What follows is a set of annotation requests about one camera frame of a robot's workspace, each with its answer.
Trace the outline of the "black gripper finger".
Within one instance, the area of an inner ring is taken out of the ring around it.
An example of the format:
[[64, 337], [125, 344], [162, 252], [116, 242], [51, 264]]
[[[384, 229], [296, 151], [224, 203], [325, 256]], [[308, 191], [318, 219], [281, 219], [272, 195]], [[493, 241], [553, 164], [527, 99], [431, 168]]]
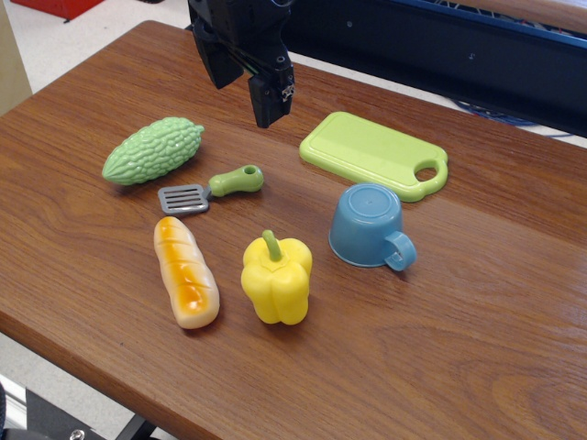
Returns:
[[289, 115], [294, 95], [294, 83], [272, 85], [260, 74], [249, 78], [249, 94], [255, 116], [260, 128], [269, 128], [283, 116]]
[[210, 80], [222, 89], [241, 77], [244, 69], [204, 21], [193, 22], [194, 41]]

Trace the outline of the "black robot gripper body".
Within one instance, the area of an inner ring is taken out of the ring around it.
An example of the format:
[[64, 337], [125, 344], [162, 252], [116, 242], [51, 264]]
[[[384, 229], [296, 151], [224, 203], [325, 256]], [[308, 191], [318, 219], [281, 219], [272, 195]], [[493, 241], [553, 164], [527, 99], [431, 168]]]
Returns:
[[290, 1], [190, 1], [189, 15], [204, 21], [233, 59], [252, 75], [274, 80], [291, 68], [282, 28], [291, 16]]

